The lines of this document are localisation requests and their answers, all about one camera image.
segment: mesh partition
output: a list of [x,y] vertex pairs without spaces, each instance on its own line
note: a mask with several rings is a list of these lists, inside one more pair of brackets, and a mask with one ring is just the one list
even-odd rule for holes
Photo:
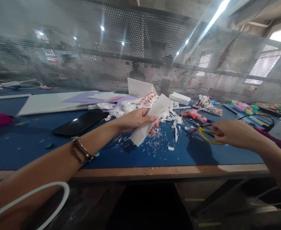
[[127,92],[130,76],[167,96],[245,102],[265,83],[281,86],[280,42],[213,25],[195,46],[207,23],[197,24],[97,1],[0,0],[0,79]]

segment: smartphone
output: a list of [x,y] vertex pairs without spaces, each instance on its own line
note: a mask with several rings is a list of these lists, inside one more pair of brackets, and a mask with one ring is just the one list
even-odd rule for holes
[[106,118],[108,114],[108,112],[103,112],[101,109],[91,110],[64,125],[57,127],[52,130],[52,133],[68,137],[79,136],[99,121]]

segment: blue tabletop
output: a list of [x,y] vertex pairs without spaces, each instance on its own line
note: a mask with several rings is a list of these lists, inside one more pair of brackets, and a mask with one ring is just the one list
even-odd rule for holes
[[[22,92],[0,90],[0,95],[21,93],[58,93],[72,90],[63,89],[34,89]],[[0,113],[16,115],[22,108],[27,98],[12,98],[0,100]],[[87,111],[70,111],[48,113],[17,117],[12,124],[0,127],[0,170],[16,170],[31,161],[46,154],[50,149],[45,147],[54,144],[59,147],[71,139],[54,136],[51,131],[69,122]],[[236,116],[223,108],[223,116],[218,117],[207,112],[204,116],[213,121],[236,119]],[[23,121],[29,121],[24,126],[15,126]],[[191,138],[184,122],[181,130],[178,129],[178,141],[175,142],[173,122],[161,123],[155,135],[146,137],[140,147],[136,147],[129,138],[132,134],[126,133],[111,140],[100,150],[97,159],[84,168],[117,168],[117,167],[149,167],[149,166],[179,166],[179,165],[231,165],[231,164],[257,164],[263,163],[262,159],[254,152],[238,149],[228,145],[213,145],[204,141],[197,134]]]

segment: bracelet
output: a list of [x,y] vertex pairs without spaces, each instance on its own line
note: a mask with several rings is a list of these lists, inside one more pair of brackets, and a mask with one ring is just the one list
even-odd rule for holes
[[77,160],[83,164],[84,161],[78,156],[76,149],[86,158],[86,160],[88,160],[88,162],[91,162],[92,160],[94,160],[96,158],[96,156],[92,156],[90,155],[87,150],[83,147],[81,141],[80,141],[80,137],[75,136],[72,137],[73,141],[72,141],[72,145],[71,145],[71,150],[72,150],[72,154],[75,158],[77,158]]

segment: white foam block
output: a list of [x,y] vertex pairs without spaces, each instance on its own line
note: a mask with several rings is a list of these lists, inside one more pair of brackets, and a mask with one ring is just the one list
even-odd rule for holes
[[84,92],[31,95],[17,116],[86,109],[84,103],[62,102],[81,93]]
[[182,94],[178,94],[176,92],[173,92],[169,95],[169,99],[175,102],[179,102],[180,104],[188,105],[188,103],[191,101],[190,97],[184,96]]
[[156,90],[153,87],[153,84],[135,80],[132,78],[128,78],[128,88],[129,88],[129,94],[133,96],[144,97],[151,92],[157,94]]
[[152,108],[146,114],[146,116],[156,116],[157,120],[142,124],[133,132],[133,134],[130,137],[132,142],[137,147],[143,143],[146,136],[150,132],[151,128],[162,117],[163,113],[166,110],[168,110],[170,106],[171,106],[171,100],[168,97],[166,97],[164,94],[161,94],[161,96],[156,100]]

